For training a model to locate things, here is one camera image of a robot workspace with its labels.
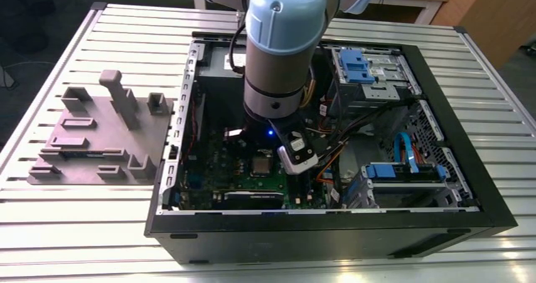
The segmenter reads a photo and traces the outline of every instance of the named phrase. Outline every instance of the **floor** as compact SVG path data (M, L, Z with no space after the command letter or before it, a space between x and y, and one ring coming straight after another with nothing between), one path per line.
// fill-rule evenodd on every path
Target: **floor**
M56 13L40 19L49 36L48 48L36 54L21 55L11 50L3 39L0 39L1 63L4 65L13 65L25 61L55 63L95 1L163 7L193 7L193 0L55 0ZM219 6L209 6L209 8L221 9ZM52 65L49 64L25 63L8 70L9 75L19 82L19 87L12 91L7 91L0 87L0 149L17 126L51 69ZM536 99L533 98L536 91L536 80L533 79L536 77L536 57L525 56L524 52L519 50L499 72L529 113L536 117Z

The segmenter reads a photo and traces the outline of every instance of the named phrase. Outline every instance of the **gray plastic base plate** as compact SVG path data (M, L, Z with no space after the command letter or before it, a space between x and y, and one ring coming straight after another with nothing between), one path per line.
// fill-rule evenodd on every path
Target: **gray plastic base plate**
M45 148L53 148L51 143L56 138L85 138L89 145L87 148L81 149L81 151L103 151L105 148L124 149L128 154L136 156L136 160L140 161L140 163L144 161L145 155L148 154L152 164L157 168L161 160L171 115L151 115L147 101L148 100L144 98L137 98L139 111L136 117L140 121L141 128L135 131L128 131L127 125L113 109L109 97L93 97L92 101L84 101L84 107L88 113L71 113L68 109L64 109L60 121L47 141ZM172 100L165 99L165 101L171 110ZM88 125L88 128L61 126L65 119L75 117L93 118L96 125ZM39 158L35 163L35 168L53 165L61 173L43 176L43 178L36 175L40 177L39 179L29 176L28 182L31 184L153 184L155 177L136 179L132 176L127 166L129 156L123 159L120 157L104 158L99 154L89 155L92 156L91 158L84 156L84 154L81 158L47 158L47 162L43 158ZM116 178L113 178L113 175L112 178L109 178L109 175L99 175L99 166L104 166L104 169L119 166L121 175L117 175Z

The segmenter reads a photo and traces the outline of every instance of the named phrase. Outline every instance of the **open computer tower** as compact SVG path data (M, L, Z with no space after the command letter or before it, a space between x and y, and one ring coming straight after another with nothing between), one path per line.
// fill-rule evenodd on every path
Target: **open computer tower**
M292 176L269 128L233 133L251 119L229 43L195 35L156 175L145 235L179 263L421 257L517 225L417 47L323 42L300 109L319 152L341 110L361 125Z

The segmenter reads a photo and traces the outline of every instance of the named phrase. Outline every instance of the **slotted table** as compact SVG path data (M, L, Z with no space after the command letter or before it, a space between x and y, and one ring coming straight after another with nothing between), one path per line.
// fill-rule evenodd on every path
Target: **slotted table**
M469 36L449 27L336 19L325 38L420 47L519 222L493 238L423 259L179 265L143 236L151 186L25 182L60 118L67 87L105 95L100 71L117 69L136 96L163 92L176 99L191 33L236 28L231 12L95 5L0 154L0 280L529 282L536 277L536 125Z

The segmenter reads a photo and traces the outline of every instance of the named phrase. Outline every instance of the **motherboard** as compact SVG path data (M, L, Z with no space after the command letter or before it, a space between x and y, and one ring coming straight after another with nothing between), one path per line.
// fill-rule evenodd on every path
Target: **motherboard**
M180 203L191 210L279 210L325 208L325 187L305 173L288 176L273 148L224 139L211 131L208 142L188 156Z

